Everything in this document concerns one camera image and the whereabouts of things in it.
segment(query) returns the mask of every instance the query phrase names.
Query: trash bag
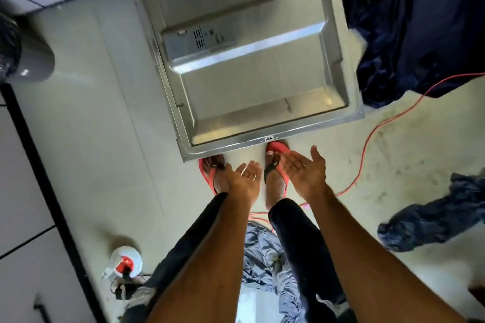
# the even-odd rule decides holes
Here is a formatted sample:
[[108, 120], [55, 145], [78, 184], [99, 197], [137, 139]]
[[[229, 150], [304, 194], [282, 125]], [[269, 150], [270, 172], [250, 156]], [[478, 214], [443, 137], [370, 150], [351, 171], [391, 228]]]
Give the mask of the trash bag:
[[[383, 107], [425, 93], [454, 74], [485, 71], [485, 0], [343, 0], [347, 23], [367, 40], [357, 69], [364, 103]], [[440, 84], [440, 97], [469, 81]]]
[[17, 24], [0, 13], [0, 81], [17, 72], [22, 55], [22, 36]]

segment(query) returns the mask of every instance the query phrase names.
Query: jeans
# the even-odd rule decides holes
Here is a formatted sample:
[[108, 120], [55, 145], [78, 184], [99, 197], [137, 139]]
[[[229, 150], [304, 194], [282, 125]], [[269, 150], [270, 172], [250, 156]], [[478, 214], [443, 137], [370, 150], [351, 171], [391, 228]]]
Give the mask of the jeans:
[[[166, 258], [156, 267], [145, 286], [156, 288], [149, 310], [167, 289], [209, 232], [227, 193], [221, 193], [205, 208]], [[291, 199], [280, 200], [271, 208], [269, 220], [276, 230], [298, 283], [306, 320], [313, 322], [355, 321], [353, 312], [337, 319], [334, 312], [317, 300], [333, 304], [345, 301], [332, 258], [320, 230]]]

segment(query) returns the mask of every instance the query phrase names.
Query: red flip-flop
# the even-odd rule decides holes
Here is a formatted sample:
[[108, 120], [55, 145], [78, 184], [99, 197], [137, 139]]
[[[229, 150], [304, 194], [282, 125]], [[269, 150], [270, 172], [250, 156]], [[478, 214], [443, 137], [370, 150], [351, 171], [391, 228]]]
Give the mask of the red flip-flop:
[[[269, 151], [278, 152], [278, 153], [290, 153], [288, 146], [286, 144], [284, 144], [283, 142], [279, 142], [279, 141], [270, 142], [266, 146], [266, 153], [268, 153]], [[276, 171], [278, 171], [281, 174], [281, 176], [283, 177], [283, 179], [286, 183], [285, 192], [283, 194], [283, 197], [286, 197], [286, 191], [288, 189], [289, 177], [285, 173], [285, 170], [283, 170], [283, 167], [281, 166], [281, 164], [279, 163], [278, 160], [274, 160], [272, 163], [270, 163], [264, 169], [264, 183], [266, 184], [266, 177], [268, 176], [270, 171], [273, 171], [275, 169], [276, 169]]]
[[215, 188], [214, 188], [214, 178], [215, 178], [215, 172], [217, 169], [222, 169], [224, 170], [226, 167], [224, 164], [217, 163], [217, 164], [212, 164], [212, 167], [210, 168], [209, 171], [209, 178], [207, 178], [206, 174], [204, 174], [204, 160], [203, 158], [199, 159], [199, 170], [204, 179], [206, 180], [206, 183], [210, 186], [214, 194], [217, 194]]

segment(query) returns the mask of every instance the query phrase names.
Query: person's left hand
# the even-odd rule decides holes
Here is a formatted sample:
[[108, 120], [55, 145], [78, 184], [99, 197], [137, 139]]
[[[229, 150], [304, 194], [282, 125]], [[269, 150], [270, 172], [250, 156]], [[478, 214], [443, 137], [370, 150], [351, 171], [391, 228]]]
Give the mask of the person's left hand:
[[224, 176], [229, 185], [229, 195], [247, 202], [249, 206], [256, 202], [261, 183], [261, 166], [258, 162], [251, 161], [247, 167], [246, 164], [241, 164], [236, 171], [232, 170], [231, 164], [226, 164]]

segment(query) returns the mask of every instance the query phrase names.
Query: beige floor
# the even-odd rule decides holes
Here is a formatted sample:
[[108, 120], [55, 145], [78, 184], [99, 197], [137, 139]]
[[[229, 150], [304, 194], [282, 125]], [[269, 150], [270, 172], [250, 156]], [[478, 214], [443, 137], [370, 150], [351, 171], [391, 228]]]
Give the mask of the beige floor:
[[[197, 163], [183, 163], [132, 0], [76, 0], [32, 18], [56, 55], [46, 82], [14, 85], [83, 262], [111, 321], [120, 310], [100, 281], [110, 248], [128, 237], [152, 271], [211, 198]], [[355, 64], [361, 48], [354, 40]], [[342, 202], [373, 235], [379, 222], [411, 203], [445, 194], [452, 172], [485, 166], [485, 79], [441, 99], [425, 99], [370, 142], [363, 176]], [[367, 118], [288, 139], [303, 154], [317, 144], [335, 191], [355, 177], [372, 128], [417, 99]], [[264, 146], [230, 152], [233, 164], [263, 160]], [[290, 197], [298, 199], [294, 189]], [[254, 210], [264, 210], [260, 199]], [[462, 312], [476, 310], [464, 293], [482, 278], [485, 227], [444, 245], [400, 255]]]

